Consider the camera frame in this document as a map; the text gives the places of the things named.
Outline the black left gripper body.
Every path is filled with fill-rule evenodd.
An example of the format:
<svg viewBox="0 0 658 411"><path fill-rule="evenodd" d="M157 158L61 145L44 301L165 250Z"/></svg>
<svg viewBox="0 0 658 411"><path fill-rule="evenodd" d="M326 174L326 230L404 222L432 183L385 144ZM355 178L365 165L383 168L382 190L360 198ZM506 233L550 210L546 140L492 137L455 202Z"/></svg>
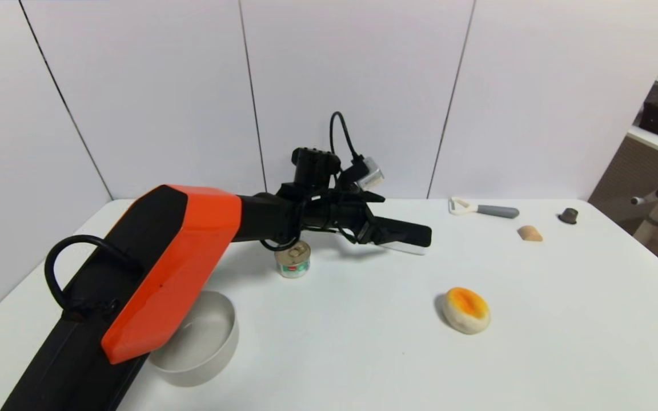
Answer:
<svg viewBox="0 0 658 411"><path fill-rule="evenodd" d="M331 227L351 244L368 244L376 231L376 219L364 199L331 199Z"/></svg>

